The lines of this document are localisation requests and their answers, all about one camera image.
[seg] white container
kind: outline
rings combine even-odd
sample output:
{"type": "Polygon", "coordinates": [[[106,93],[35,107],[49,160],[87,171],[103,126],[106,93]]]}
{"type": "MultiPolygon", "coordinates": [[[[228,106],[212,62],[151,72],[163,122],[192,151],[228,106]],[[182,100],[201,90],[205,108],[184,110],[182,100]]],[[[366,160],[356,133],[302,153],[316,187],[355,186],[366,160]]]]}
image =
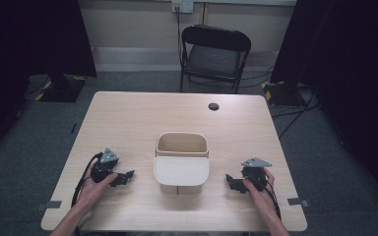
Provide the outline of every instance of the white container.
{"type": "Polygon", "coordinates": [[[170,132],[156,146],[155,177],[170,194],[196,194],[210,173],[207,139],[200,134],[170,132]]]}

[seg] forearm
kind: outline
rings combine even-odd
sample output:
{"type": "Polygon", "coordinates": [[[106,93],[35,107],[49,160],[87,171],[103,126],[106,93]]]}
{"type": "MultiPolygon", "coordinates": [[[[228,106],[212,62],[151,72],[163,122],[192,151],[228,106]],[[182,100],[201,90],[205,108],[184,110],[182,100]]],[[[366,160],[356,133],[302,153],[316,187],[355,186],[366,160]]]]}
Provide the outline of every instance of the forearm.
{"type": "Polygon", "coordinates": [[[272,236],[288,236],[286,228],[282,224],[281,219],[276,215],[276,213],[269,213],[262,215],[266,225],[268,226],[269,232],[272,236]]]}
{"type": "Polygon", "coordinates": [[[51,236],[73,235],[76,227],[86,213],[87,210],[84,206],[73,206],[51,233],[51,236]]]}

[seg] gray carpet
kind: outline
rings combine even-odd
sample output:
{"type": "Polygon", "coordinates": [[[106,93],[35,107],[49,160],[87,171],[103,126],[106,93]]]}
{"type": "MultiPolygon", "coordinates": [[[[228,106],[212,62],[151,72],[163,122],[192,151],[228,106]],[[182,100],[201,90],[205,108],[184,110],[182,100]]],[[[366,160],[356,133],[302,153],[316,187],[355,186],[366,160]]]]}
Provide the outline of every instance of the gray carpet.
{"type": "MultiPolygon", "coordinates": [[[[247,72],[244,77],[263,74],[247,72]]],[[[86,82],[76,103],[37,102],[34,94],[28,96],[22,117],[0,141],[0,235],[48,235],[40,228],[43,211],[36,206],[50,200],[95,92],[177,92],[178,78],[179,72],[103,72],[86,82]]],[[[239,93],[263,94],[254,86],[265,79],[241,82],[247,88],[239,93]]],[[[43,80],[45,76],[31,78],[31,89],[43,80]]],[[[231,93],[221,86],[227,87],[185,82],[184,91],[231,93]]],[[[311,90],[302,93],[308,99],[311,90]]],[[[270,109],[274,115],[298,110],[270,109]]],[[[279,134],[294,117],[274,119],[279,134]]],[[[341,145],[335,126],[319,107],[304,112],[281,143],[298,195],[311,204],[304,209],[308,228],[293,235],[378,235],[378,186],[341,145]]]]}

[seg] black folding chair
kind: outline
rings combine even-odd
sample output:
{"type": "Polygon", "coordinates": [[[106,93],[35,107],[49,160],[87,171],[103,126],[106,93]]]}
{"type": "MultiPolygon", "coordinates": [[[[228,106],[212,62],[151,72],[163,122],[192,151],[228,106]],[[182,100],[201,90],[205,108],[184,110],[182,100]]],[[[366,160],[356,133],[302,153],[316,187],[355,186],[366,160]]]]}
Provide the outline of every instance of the black folding chair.
{"type": "Polygon", "coordinates": [[[182,32],[182,65],[180,92],[183,78],[204,78],[232,83],[238,92],[251,41],[244,33],[232,30],[196,25],[182,32]],[[188,56],[188,47],[192,49],[188,56]]]}

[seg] baseboard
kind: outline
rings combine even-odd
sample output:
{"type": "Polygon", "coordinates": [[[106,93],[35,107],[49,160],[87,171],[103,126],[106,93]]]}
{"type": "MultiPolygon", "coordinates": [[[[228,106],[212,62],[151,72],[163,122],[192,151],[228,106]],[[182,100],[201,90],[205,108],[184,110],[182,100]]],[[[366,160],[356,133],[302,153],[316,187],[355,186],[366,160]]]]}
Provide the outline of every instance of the baseboard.
{"type": "MultiPolygon", "coordinates": [[[[266,71],[275,65],[278,51],[252,51],[245,71],[266,71]]],[[[94,48],[97,71],[179,71],[177,49],[170,48],[94,48]]]]}

